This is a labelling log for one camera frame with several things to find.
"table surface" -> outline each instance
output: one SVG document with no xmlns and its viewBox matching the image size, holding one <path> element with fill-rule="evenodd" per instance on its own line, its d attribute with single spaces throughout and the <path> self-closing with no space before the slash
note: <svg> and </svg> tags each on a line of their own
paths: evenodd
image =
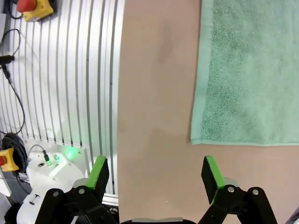
<svg viewBox="0 0 299 224">
<path fill-rule="evenodd" d="M 265 190 L 278 223 L 299 206 L 298 147 L 190 144 L 200 25 L 198 0 L 127 0 L 118 108 L 120 219 L 183 217 L 209 204 L 205 155 L 243 190 Z M 224 223 L 239 223 L 227 217 Z"/>
</svg>

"towel edge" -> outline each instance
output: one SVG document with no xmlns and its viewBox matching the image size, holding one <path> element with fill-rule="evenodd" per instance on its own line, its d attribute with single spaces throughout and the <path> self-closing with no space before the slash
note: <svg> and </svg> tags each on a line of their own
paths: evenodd
<svg viewBox="0 0 299 224">
<path fill-rule="evenodd" d="M 213 28 L 213 1 L 202 0 L 200 17 L 199 53 L 191 122 L 191 140 L 200 139 L 206 104 L 206 90 L 210 69 Z"/>
<path fill-rule="evenodd" d="M 231 146 L 299 146 L 299 142 L 290 143 L 254 143 L 254 142 L 229 142 L 229 141 L 213 141 L 205 139 L 191 139 L 192 145 L 207 144 L 207 145 L 231 145 Z"/>
</svg>

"emergency stop switch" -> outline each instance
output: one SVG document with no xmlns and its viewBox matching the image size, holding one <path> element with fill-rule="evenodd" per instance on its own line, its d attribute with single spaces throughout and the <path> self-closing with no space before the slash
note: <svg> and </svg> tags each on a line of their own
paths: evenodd
<svg viewBox="0 0 299 224">
<path fill-rule="evenodd" d="M 24 20 L 37 21 L 54 13 L 56 0 L 18 0 L 17 10 L 23 13 Z"/>
<path fill-rule="evenodd" d="M 3 172 L 16 171 L 19 167 L 14 162 L 14 148 L 0 151 L 0 166 Z"/>
</svg>

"green towel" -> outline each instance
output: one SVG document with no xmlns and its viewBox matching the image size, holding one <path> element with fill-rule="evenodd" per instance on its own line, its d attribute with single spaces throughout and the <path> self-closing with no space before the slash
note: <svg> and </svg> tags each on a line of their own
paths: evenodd
<svg viewBox="0 0 299 224">
<path fill-rule="evenodd" d="M 191 141 L 299 145 L 299 1 L 202 0 Z"/>
</svg>

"metal slotted wall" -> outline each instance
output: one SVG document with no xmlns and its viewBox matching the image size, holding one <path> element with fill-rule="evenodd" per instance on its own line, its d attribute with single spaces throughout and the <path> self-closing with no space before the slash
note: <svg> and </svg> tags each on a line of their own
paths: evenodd
<svg viewBox="0 0 299 224">
<path fill-rule="evenodd" d="M 111 171 L 107 193 L 117 195 L 117 98 L 125 0 L 58 0 L 57 12 L 39 22 L 8 20 L 21 32 L 16 60 L 8 65 L 25 110 L 20 137 L 87 147 L 105 155 Z M 10 32 L 1 55 L 12 54 L 19 36 Z M 22 123 L 17 99 L 0 77 L 0 128 Z"/>
</svg>

